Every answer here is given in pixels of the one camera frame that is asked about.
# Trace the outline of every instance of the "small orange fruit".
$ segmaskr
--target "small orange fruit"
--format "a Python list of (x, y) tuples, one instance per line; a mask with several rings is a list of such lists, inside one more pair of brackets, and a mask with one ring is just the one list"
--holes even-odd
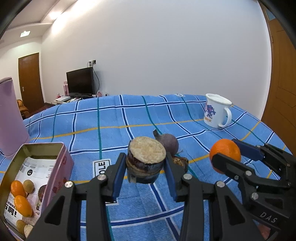
[(32, 216), (33, 210), (30, 203), (21, 195), (15, 197), (15, 208), (24, 217), (29, 218)]
[(16, 197), (18, 195), (21, 195), (23, 197), (27, 196), (22, 183), (17, 180), (15, 180), (11, 183), (10, 191), (14, 197)]
[[(215, 154), (217, 153), (221, 153), (223, 155), (226, 155), (236, 161), (241, 161), (241, 154), (240, 154), (240, 150), (239, 147), (237, 146), (237, 144), (235, 144), (234, 141), (229, 140), (229, 139), (221, 139), (218, 140), (211, 148), (210, 150), (210, 161), (212, 164), (212, 158)], [(223, 172), (221, 172), (220, 170), (218, 170), (217, 168), (213, 169), (221, 174), (224, 174)]]

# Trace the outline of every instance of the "checkered tablecloth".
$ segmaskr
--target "checkered tablecloth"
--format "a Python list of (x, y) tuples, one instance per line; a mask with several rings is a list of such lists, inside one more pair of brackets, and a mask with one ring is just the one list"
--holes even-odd
[[(127, 152), (131, 139), (153, 138), (157, 127), (179, 141), (181, 156), (189, 159), (192, 174), (201, 181), (224, 181), (241, 199), (237, 182), (215, 172), (209, 150), (220, 138), (237, 138), (253, 145), (268, 142), (286, 148), (280, 138), (257, 118), (231, 107), (232, 122), (223, 129), (212, 129), (203, 122), (205, 97), (195, 95), (107, 96), (81, 100), (49, 108), (26, 119), (31, 142), (64, 142), (74, 160), (71, 180), (89, 181), (95, 175), (94, 161), (111, 159), (114, 164), (120, 152)], [(262, 177), (278, 178), (261, 162), (242, 157)], [(0, 153), (0, 179), (10, 161)], [(208, 208), (205, 207), (205, 240), (209, 237)], [(169, 194), (163, 171), (154, 184), (132, 184), (123, 181), (117, 203), (108, 205), (114, 240), (178, 240), (183, 203), (175, 203)], [(81, 215), (81, 240), (86, 240), (85, 203)]]

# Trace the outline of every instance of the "ceiling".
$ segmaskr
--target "ceiling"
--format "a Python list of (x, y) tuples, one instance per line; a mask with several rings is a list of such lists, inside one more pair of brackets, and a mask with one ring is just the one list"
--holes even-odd
[[(32, 0), (11, 22), (0, 40), (0, 48), (30, 38), (41, 37), (55, 19), (77, 0)], [(20, 38), (23, 31), (31, 31)]]

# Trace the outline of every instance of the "pink plastic jug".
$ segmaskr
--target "pink plastic jug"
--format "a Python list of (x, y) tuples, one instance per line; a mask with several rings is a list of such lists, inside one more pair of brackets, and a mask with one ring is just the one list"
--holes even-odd
[(0, 150), (12, 159), (20, 146), (30, 140), (17, 105), (11, 77), (0, 80)]

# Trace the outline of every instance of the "leather chair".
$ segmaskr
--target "leather chair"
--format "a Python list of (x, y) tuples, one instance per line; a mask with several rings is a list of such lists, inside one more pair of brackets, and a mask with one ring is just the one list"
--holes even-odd
[(18, 104), (18, 107), (20, 109), (20, 113), (22, 115), (22, 119), (27, 119), (30, 117), (30, 113), (29, 113), (29, 110), (27, 109), (26, 106), (24, 106), (22, 100), (17, 100), (17, 104)]

